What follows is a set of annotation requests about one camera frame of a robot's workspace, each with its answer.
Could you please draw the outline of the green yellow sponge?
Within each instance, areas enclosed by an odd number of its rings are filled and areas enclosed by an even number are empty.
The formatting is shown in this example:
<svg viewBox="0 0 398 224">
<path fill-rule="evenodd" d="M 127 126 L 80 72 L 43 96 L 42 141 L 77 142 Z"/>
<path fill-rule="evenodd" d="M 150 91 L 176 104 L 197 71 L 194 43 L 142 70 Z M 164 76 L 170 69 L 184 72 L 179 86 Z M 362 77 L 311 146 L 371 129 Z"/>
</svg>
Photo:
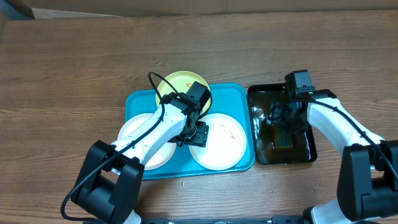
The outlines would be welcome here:
<svg viewBox="0 0 398 224">
<path fill-rule="evenodd" d="M 274 127 L 274 147 L 276 149 L 293 148 L 291 134 L 283 127 Z"/>
</svg>

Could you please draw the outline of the yellow-green plate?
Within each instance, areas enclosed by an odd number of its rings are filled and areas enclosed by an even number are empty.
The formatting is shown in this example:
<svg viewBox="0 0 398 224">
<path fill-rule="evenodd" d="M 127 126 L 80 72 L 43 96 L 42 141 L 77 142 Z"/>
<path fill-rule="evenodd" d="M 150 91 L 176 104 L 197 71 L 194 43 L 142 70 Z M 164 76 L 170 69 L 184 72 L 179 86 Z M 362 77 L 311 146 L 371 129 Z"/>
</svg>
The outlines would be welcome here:
<svg viewBox="0 0 398 224">
<path fill-rule="evenodd" d="M 202 78 L 198 74 L 196 74 L 194 72 L 190 72 L 190 71 L 173 72 L 170 75 L 166 76 L 165 79 L 178 92 L 186 93 L 194 82 L 201 83 L 202 85 L 206 86 L 207 89 L 210 90 L 210 86 L 209 86 L 209 84 L 207 84 L 207 82 L 205 81 L 204 78 Z M 160 82 L 157 89 L 161 96 L 169 94 L 173 91 L 173 89 L 163 80 Z"/>
</svg>

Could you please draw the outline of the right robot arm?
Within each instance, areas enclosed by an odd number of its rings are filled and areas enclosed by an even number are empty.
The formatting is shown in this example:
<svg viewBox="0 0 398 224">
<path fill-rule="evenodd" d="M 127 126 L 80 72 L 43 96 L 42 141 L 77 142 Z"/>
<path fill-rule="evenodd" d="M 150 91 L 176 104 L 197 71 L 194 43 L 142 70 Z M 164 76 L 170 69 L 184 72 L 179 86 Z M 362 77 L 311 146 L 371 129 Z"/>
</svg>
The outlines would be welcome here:
<svg viewBox="0 0 398 224">
<path fill-rule="evenodd" d="M 317 128 L 341 154 L 336 198 L 308 208 L 299 223 L 374 223 L 397 215 L 397 141 L 365 128 L 329 89 L 316 90 L 307 70 L 285 76 L 288 100 L 273 103 L 270 124 L 297 132 Z"/>
</svg>

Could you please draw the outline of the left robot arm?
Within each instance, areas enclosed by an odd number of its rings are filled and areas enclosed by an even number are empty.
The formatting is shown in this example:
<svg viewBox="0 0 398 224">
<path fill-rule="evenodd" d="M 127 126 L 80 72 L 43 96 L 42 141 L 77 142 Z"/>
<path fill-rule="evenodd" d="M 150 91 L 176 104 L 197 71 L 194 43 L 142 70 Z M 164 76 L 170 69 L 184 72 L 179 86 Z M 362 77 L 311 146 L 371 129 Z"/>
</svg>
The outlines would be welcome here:
<svg viewBox="0 0 398 224">
<path fill-rule="evenodd" d="M 156 112 L 126 137 L 96 141 L 85 157 L 71 200 L 90 214 L 83 223 L 124 223 L 134 211 L 148 161 L 167 142 L 205 147 L 208 125 L 201 110 L 209 90 L 169 93 Z"/>
</svg>

